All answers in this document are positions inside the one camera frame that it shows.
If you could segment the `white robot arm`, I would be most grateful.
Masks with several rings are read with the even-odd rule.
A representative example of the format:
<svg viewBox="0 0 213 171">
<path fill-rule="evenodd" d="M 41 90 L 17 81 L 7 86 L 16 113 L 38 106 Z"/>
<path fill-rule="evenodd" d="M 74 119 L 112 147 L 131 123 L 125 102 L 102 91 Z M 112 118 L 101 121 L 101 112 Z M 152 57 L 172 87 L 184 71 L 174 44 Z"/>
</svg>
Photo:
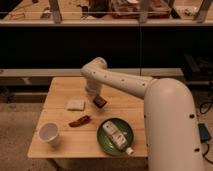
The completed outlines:
<svg viewBox="0 0 213 171">
<path fill-rule="evenodd" d="M 185 84 L 112 72 L 101 57 L 85 64 L 81 74 L 90 94 L 108 85 L 144 101 L 149 171 L 205 171 L 194 99 Z"/>
</svg>

